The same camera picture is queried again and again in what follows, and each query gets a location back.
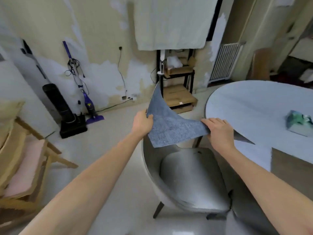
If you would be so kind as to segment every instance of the white towel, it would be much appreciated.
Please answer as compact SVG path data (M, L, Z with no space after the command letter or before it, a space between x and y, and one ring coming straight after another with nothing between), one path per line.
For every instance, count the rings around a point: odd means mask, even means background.
M217 0L135 0L139 50L203 48Z

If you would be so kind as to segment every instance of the hand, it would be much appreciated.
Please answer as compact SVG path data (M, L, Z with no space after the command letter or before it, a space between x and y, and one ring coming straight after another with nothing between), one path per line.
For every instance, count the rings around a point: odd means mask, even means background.
M146 116L147 110L138 111L133 122L133 133L138 133L141 137L149 133L153 126L153 115Z
M209 118L202 119L201 122L209 127L211 135L208 135L208 138L213 148L219 154L236 149L234 145L234 130L226 120Z

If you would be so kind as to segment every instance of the tile floor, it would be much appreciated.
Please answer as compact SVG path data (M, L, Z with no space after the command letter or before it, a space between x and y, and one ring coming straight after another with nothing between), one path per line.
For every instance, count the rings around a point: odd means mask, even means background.
M181 114L184 118L201 119L209 95L220 86L208 88L196 93L198 104L190 112ZM61 139L57 133L49 141L58 147L63 157L78 164L77 169L53 166L48 177L44 202L48 203L74 177L86 169L112 146L126 136L132 127L137 111L147 108L148 103L130 106L103 113L104 121L88 126L88 131L67 139ZM193 141L179 144L188 148ZM150 178L146 175L142 158L141 143L136 147L130 161L117 181L110 197L96 218L89 235L215 235L224 234L225 221L207 221L205 215L170 215L165 208L154 220L152 215L159 204ZM18 234L23 227L11 231Z

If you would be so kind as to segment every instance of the blue cloth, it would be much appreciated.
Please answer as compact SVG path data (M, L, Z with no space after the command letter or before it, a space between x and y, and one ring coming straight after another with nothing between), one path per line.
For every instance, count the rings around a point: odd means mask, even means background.
M161 95L160 84L154 89L147 117L153 114L153 127L148 134L155 148L177 144L210 133L198 120L184 119L167 106Z

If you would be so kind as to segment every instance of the pink cushion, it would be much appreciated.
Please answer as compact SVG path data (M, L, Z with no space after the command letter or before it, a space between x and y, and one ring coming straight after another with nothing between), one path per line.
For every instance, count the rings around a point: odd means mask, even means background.
M32 187L37 168L43 162L42 150L44 145L44 139L26 139L23 161L6 188L4 197L24 193Z

